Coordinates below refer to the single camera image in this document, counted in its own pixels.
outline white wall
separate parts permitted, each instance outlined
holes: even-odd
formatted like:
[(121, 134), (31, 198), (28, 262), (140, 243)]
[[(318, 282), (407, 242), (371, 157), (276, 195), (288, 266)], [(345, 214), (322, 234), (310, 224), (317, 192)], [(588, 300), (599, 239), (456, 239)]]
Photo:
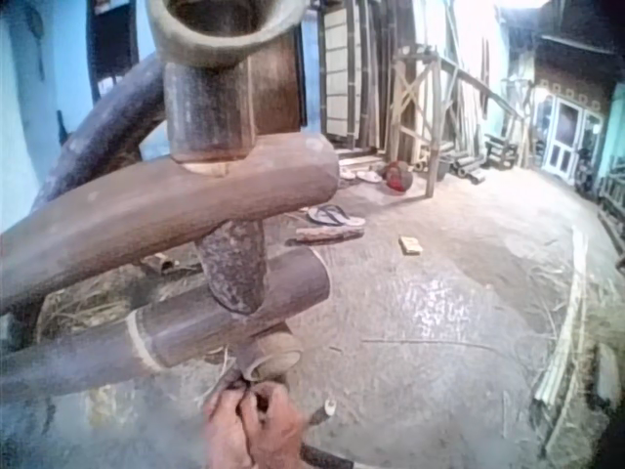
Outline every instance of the white wall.
[(0, 14), (0, 232), (23, 218), (39, 184), (21, 127), (9, 23)]

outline dark bamboo pole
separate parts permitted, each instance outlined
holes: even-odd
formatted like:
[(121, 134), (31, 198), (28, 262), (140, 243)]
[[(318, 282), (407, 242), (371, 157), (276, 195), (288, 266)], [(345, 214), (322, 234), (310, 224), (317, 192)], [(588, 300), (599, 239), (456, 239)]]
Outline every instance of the dark bamboo pole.
[[(162, 120), (163, 65), (152, 54), (136, 64), (109, 93), (100, 99), (62, 146), (30, 210), (102, 175), (114, 155), (135, 148)], [(32, 343), (44, 296), (29, 295), (7, 318), (8, 348), (18, 350)]]
[(260, 137), (224, 177), (161, 158), (98, 178), (2, 233), (2, 313), (199, 239), (227, 220), (260, 220), (325, 202), (338, 173), (326, 139), (297, 133)]
[(238, 344), (330, 294), (323, 263), (309, 248), (269, 261), (267, 295), (236, 317), (205, 286), (132, 312), (125, 320), (29, 347), (0, 361), (2, 402), (63, 395), (146, 376), (209, 350)]
[[(229, 37), (252, 32), (254, 16), (253, 10), (239, 8), (211, 15), (195, 12), (193, 20), (203, 32)], [(255, 139), (249, 74), (249, 59), (218, 69), (165, 66), (165, 110), (174, 159), (211, 165), (248, 155)], [(228, 221), (195, 246), (209, 287), (222, 305), (242, 314), (261, 306), (267, 270), (262, 221)]]

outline wooden block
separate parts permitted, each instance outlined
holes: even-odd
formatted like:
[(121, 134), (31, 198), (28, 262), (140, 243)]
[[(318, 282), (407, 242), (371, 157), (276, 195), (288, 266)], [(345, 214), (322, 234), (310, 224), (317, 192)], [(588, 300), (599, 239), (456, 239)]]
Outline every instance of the wooden block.
[(423, 247), (421, 247), (416, 237), (400, 236), (399, 244), (406, 256), (419, 256), (423, 252)]
[(320, 242), (352, 239), (364, 235), (364, 227), (318, 227), (298, 228), (295, 240), (298, 242)]
[(615, 411), (621, 401), (621, 383), (618, 377), (616, 354), (606, 344), (595, 349), (594, 400), (604, 409)]

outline finger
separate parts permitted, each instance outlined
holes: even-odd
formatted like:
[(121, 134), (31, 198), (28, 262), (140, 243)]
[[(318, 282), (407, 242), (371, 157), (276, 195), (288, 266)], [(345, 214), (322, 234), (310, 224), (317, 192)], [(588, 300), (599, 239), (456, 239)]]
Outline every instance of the finger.
[(284, 391), (286, 391), (286, 388), (281, 384), (274, 383), (272, 381), (265, 381), (264, 383), (259, 383), (252, 386), (252, 392), (269, 402), (271, 401), (271, 396), (273, 396), (273, 393), (279, 388), (282, 388), (284, 389)]
[(238, 407), (245, 391), (243, 389), (227, 389), (220, 396), (215, 415), (236, 415)]
[(261, 431), (261, 422), (258, 415), (258, 402), (256, 395), (248, 391), (245, 393), (243, 401), (240, 405), (241, 420), (243, 421), (243, 430), (248, 438), (253, 438)]
[(267, 418), (272, 418), (292, 407), (286, 387), (277, 383), (261, 383), (252, 390), (267, 401)]
[(217, 408), (217, 405), (219, 403), (219, 397), (220, 394), (219, 393), (215, 393), (213, 394), (213, 396), (211, 396), (211, 398), (206, 401), (206, 403), (204, 403), (204, 418), (206, 420), (210, 420), (213, 417), (213, 414), (215, 413), (215, 409)]

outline doorway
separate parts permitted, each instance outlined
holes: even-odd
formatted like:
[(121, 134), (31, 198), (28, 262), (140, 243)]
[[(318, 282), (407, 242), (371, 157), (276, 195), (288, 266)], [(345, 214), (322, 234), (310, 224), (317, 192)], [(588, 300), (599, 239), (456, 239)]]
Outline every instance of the doorway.
[(583, 107), (556, 98), (556, 118), (551, 126), (551, 139), (543, 168), (568, 183), (572, 180), (575, 168), (583, 114)]

